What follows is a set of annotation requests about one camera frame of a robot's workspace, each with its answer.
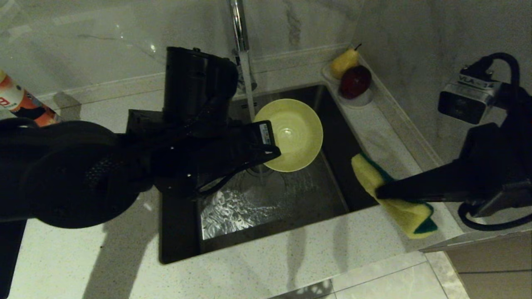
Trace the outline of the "yellow plastic bowl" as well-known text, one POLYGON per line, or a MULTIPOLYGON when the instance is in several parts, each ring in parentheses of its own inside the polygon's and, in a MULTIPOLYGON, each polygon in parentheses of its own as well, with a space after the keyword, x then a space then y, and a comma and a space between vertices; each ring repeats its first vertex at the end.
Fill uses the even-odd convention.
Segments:
POLYGON ((323 127, 317 113, 300 100, 284 98, 262 107, 254 122, 271 122, 281 155, 265 164, 276 172, 298 172, 310 165, 323 144, 323 127))

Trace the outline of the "green and yellow sponge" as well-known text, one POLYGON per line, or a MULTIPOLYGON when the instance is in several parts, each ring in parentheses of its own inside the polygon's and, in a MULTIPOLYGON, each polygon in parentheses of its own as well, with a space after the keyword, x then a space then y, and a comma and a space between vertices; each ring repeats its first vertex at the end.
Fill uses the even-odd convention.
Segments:
POLYGON ((434 208, 418 199, 378 199, 377 189, 395 179, 361 152, 351 158, 353 172, 363 189, 375 199, 411 240, 431 236, 438 230, 432 216, 434 208))

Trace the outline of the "orange detergent bottle yellow cap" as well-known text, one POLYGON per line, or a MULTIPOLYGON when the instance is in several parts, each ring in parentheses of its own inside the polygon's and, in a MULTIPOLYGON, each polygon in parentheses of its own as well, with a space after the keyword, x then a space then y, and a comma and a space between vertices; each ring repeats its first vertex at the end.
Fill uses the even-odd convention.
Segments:
POLYGON ((35 121, 40 127, 62 121, 59 114, 17 84, 1 69, 0 106, 9 110, 16 117, 35 121))

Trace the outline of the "stainless steel sink basin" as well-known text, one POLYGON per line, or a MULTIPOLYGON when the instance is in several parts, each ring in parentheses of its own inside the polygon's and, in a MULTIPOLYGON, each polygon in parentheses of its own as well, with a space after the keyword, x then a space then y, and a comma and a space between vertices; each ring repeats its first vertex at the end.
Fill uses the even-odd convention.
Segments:
POLYGON ((321 151, 297 172, 264 165, 236 174, 215 193, 182 201, 162 195, 158 261, 164 265, 376 206, 351 167, 361 153, 340 104, 324 85, 254 97, 255 110, 282 98, 313 108, 321 151))

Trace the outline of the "chrome sink faucet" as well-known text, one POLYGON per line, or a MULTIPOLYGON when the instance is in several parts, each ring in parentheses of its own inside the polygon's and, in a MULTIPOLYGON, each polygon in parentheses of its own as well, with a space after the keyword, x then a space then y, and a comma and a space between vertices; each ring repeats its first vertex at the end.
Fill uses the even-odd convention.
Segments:
POLYGON ((251 70, 244 2, 243 0, 226 0, 226 2, 229 9, 232 35, 234 37, 234 49, 232 50, 232 55, 237 64, 239 75, 238 87, 246 95, 249 117, 251 121, 254 121, 256 112, 253 91, 258 85, 251 70))

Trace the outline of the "beige wooden cabinet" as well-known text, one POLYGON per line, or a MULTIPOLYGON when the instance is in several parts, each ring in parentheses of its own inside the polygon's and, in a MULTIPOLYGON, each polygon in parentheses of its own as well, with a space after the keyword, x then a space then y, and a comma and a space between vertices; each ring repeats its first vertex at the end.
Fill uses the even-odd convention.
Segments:
POLYGON ((447 299, 532 299, 532 231, 423 253, 447 299))

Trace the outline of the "small white dish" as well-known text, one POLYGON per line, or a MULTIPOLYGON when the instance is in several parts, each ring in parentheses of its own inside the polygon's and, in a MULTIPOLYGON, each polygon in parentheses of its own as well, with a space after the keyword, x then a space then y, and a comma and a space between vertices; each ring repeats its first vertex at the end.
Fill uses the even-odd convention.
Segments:
POLYGON ((321 70, 322 75, 324 76, 325 80, 329 83, 331 83, 331 87, 333 90, 333 93, 337 98, 340 100, 342 104, 344 104, 347 107, 350 108, 361 108, 363 106, 366 106, 372 101, 373 93, 371 90, 372 81, 370 84, 370 87, 360 96, 355 97, 354 99, 348 100, 342 96, 340 96, 339 93, 339 86, 340 86, 340 80, 334 79, 330 74, 330 66, 325 66, 321 70))

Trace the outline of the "dark red apple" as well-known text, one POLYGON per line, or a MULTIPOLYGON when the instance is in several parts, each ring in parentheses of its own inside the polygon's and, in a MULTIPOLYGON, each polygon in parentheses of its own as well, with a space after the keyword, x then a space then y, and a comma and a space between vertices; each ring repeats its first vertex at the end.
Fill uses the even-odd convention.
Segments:
POLYGON ((369 87, 372 75, 365 66, 354 66, 343 74, 340 80, 340 96, 351 100, 362 95, 369 87))

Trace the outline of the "yellow pear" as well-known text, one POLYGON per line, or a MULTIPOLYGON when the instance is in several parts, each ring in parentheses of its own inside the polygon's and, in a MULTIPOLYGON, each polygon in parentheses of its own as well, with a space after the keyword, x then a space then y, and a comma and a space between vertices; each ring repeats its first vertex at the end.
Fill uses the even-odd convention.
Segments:
POLYGON ((359 64, 360 53, 358 49, 361 43, 355 47, 348 47, 344 53, 336 57, 330 64, 330 74, 334 79, 340 80, 343 74, 350 68, 359 64))

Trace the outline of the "black induction cooktop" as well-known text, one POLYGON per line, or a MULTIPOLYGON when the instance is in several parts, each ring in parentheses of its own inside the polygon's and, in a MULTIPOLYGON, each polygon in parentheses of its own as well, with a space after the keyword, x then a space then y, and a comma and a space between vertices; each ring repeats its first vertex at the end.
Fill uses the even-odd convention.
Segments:
POLYGON ((0 299, 7 299, 27 220, 0 223, 0 299))

